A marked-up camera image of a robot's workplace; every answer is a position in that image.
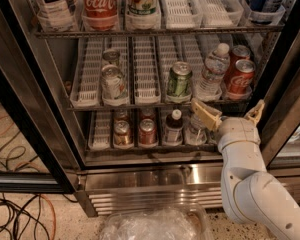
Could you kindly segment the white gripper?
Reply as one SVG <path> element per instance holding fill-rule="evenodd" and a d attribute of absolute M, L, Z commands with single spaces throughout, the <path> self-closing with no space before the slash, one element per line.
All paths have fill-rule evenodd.
<path fill-rule="evenodd" d="M 260 137 L 257 125 L 262 117 L 265 102 L 260 99 L 244 116 L 228 117 L 221 123 L 222 112 L 208 106 L 197 98 L 191 100 L 193 112 L 198 116 L 202 123 L 210 130 L 217 129 L 217 147 L 220 152 L 228 145 L 244 142 L 260 144 Z"/>

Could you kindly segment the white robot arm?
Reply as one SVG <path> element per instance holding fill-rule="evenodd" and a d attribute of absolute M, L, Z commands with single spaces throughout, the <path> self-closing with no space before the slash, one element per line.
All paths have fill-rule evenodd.
<path fill-rule="evenodd" d="M 197 98 L 191 100 L 223 158 L 221 196 L 227 216 L 239 224 L 260 223 L 279 240 L 300 240 L 300 206 L 267 172 L 260 151 L 257 124 L 264 106 L 259 101 L 244 116 L 227 117 Z"/>

